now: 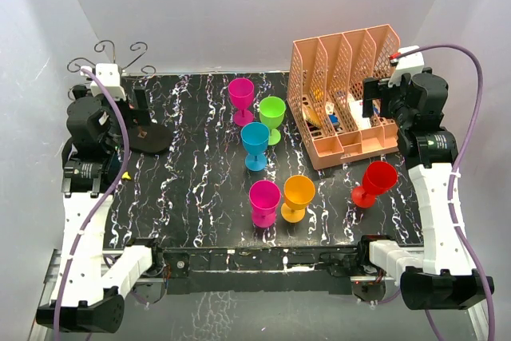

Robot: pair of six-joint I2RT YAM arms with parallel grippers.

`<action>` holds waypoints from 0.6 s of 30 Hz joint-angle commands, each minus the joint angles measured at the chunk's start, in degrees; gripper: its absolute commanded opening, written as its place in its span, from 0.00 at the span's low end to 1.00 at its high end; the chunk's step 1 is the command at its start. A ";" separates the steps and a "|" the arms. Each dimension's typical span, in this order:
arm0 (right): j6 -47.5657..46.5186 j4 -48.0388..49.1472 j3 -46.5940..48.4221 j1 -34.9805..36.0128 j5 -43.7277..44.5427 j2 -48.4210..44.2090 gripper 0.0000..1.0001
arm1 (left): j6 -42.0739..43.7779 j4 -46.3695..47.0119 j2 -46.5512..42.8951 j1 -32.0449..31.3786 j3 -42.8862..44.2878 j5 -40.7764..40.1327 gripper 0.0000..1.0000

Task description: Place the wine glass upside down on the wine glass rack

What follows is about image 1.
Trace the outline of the metal wine glass rack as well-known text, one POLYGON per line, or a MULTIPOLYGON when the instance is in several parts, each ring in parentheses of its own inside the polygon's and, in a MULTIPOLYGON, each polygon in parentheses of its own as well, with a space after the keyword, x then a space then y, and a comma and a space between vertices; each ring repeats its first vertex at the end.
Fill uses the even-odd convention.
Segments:
MULTIPOLYGON (((117 63, 116 58, 116 46, 115 43, 109 39, 103 39, 97 42, 93 49, 97 53, 101 53, 105 51, 106 46, 110 45, 112 50, 112 61, 106 63, 117 64, 120 67, 121 72, 121 86, 123 80, 128 80, 129 76, 126 73, 126 70, 139 59, 141 59, 147 52, 149 46, 146 42, 138 41, 134 42, 130 45, 129 49, 131 52, 136 53, 137 56, 130 61, 126 65, 119 65, 117 63)), ((83 65, 89 65, 92 68, 95 67, 95 63, 90 61, 86 57, 76 57, 68 62, 66 69, 70 73, 79 73, 81 67, 83 65)), ((137 153, 146 153, 146 154, 160 154, 165 152, 170 143, 172 141, 172 133, 170 130, 162 124, 158 124, 152 120, 150 116, 150 125, 149 126, 139 126, 137 121, 133 118, 133 109, 136 106, 134 88, 135 87, 143 87, 145 89, 145 83, 148 82, 154 75, 156 74, 156 68, 152 65, 145 65, 141 68, 141 76, 136 77, 134 81, 136 82, 133 85, 133 95, 129 97, 126 94, 126 101, 116 101, 119 110, 123 118, 125 119, 125 124, 127 128, 127 133, 129 137, 130 149, 137 153)), ((97 85, 97 83, 89 76, 84 77, 86 81, 89 83, 85 85, 88 89, 92 91, 94 96, 97 96, 101 93, 101 89, 97 85)))

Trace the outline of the green wine glass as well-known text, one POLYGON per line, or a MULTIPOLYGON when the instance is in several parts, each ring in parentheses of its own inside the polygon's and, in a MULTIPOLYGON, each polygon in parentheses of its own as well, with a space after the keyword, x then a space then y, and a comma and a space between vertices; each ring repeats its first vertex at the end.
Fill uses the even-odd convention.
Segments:
POLYGON ((270 131, 269 145, 276 145, 281 139, 278 127, 283 122, 285 112, 286 103, 279 97, 265 97, 259 104, 259 119, 270 131))

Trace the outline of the blue wine glass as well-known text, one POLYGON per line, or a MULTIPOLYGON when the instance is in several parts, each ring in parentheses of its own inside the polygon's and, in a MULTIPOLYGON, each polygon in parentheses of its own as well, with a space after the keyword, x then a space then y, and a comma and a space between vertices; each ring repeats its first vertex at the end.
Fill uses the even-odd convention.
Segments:
POLYGON ((241 140, 247 151, 245 165, 253 172, 262 171, 267 165, 265 151, 268 147, 270 131, 260 122, 252 122, 241 129, 241 140))

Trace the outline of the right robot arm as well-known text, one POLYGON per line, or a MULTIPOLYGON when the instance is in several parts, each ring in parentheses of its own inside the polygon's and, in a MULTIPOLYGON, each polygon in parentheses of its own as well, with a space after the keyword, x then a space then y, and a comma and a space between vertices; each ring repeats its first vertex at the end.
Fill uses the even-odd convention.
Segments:
POLYGON ((398 150, 418 199, 423 255, 413 256, 387 235, 365 235, 358 242, 357 268, 372 275, 384 271, 399 286, 410 310, 465 310, 491 295, 492 277, 484 277, 462 243, 453 166, 459 160, 454 135, 441 126, 448 97, 446 81, 432 73, 363 81, 362 115, 371 117, 373 101, 380 117, 398 126, 398 150))

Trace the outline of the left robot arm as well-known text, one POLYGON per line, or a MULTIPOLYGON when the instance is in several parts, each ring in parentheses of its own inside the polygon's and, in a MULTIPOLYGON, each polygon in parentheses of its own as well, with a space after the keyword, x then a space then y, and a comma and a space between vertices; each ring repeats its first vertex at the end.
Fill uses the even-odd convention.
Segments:
POLYGON ((79 89, 67 109, 70 139, 62 153, 61 192, 65 225, 56 284, 36 322, 57 335, 114 333, 125 299, 143 274, 157 276, 165 257, 149 238, 130 240, 113 265, 104 268, 103 242, 113 194, 126 170, 118 157, 127 149, 127 128, 115 101, 101 91, 79 89))

